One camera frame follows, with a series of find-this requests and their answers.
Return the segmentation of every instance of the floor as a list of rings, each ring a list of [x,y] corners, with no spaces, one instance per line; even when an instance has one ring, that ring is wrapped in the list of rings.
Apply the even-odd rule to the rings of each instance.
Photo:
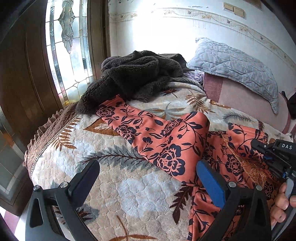
[[[10,230],[15,234],[16,238],[19,241],[25,241],[25,229],[28,215],[28,206],[29,203],[25,207],[24,212],[20,217],[15,216],[6,211],[4,208],[0,207],[1,216],[4,218],[6,224],[9,226]],[[65,238],[67,238],[70,241],[75,241],[70,231],[66,229],[64,225],[61,225],[61,229],[65,235]]]

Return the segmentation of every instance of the bed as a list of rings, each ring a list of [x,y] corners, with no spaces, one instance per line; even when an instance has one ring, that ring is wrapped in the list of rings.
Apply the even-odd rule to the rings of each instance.
[[[184,77],[168,83],[153,101],[128,104],[165,120],[200,111],[212,132],[227,130],[231,122],[264,131],[268,143],[293,141],[292,135],[209,99],[199,79]],[[71,104],[53,115],[28,147],[25,164],[33,184],[43,189],[70,181],[94,158],[100,162],[99,177],[77,210],[98,240],[187,239],[190,189],[147,162],[97,115],[77,115]]]

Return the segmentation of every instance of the finger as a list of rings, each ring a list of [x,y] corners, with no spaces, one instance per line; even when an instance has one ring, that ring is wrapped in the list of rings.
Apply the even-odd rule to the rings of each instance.
[[[290,198],[290,204],[291,204],[291,206],[292,206],[293,208],[296,207],[296,196],[292,196],[292,197]]]
[[[279,195],[277,195],[277,197],[276,197],[276,206],[278,206],[282,210],[287,209],[287,207],[289,206],[289,200],[285,196],[285,193],[280,193]]]
[[[285,212],[277,206],[273,206],[270,210],[270,217],[273,217],[277,222],[281,223],[285,220]]]
[[[287,189],[287,184],[286,183],[283,183],[281,185],[281,187],[279,188],[279,193],[284,193]]]
[[[274,226],[277,223],[277,221],[273,217],[270,217],[270,222],[271,222],[271,226]]]

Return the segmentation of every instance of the wallpaper border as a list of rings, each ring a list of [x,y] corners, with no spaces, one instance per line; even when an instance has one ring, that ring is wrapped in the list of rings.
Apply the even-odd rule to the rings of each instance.
[[[118,15],[110,15],[110,23],[132,21],[135,20],[140,14],[141,12],[137,11]],[[275,43],[266,38],[264,35],[236,20],[215,13],[190,8],[156,8],[151,10],[150,14],[153,15],[153,17],[158,18],[164,17],[194,19],[223,26],[235,32],[241,33],[269,49],[271,52],[277,55],[294,72],[294,74],[296,74],[296,64],[282,49],[280,49]]]

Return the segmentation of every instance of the white wall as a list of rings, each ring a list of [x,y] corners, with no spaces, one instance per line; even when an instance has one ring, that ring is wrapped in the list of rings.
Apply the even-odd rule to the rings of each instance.
[[[296,70],[289,66],[286,61],[288,58],[280,58],[278,52],[283,51],[296,62],[296,46],[284,26],[264,5],[260,10],[243,0],[225,2],[242,8],[245,11],[245,19],[223,10],[222,0],[111,0],[109,10],[110,17],[113,18],[110,21],[112,55],[124,56],[134,50],[151,50],[156,53],[180,53],[189,61],[195,52],[195,39],[208,37],[261,60],[271,68],[279,90],[284,90],[291,96],[295,92]],[[181,12],[181,15],[170,14],[169,10],[166,10],[167,15],[155,14],[160,8],[170,7],[186,9],[183,9],[184,13],[180,10],[174,11]],[[250,38],[244,35],[243,31],[235,31],[202,19],[183,18],[191,9],[215,13],[245,24],[249,27],[249,32],[257,31],[278,48],[274,50],[270,45],[264,46],[253,40],[252,36]]]

